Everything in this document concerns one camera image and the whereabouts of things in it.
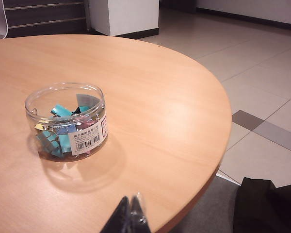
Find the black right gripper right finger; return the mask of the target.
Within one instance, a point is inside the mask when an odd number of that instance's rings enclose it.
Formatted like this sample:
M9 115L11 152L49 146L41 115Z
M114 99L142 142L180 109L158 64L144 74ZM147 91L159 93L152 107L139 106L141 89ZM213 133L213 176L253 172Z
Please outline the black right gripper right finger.
M140 192L128 200L125 213L124 233L150 233L150 227L146 217L145 199Z

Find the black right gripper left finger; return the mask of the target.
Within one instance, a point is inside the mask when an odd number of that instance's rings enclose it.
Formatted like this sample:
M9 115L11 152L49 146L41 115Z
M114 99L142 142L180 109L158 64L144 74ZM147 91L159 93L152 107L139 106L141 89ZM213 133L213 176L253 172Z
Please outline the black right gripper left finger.
M126 233L130 222L129 199L124 196L100 231L101 233Z

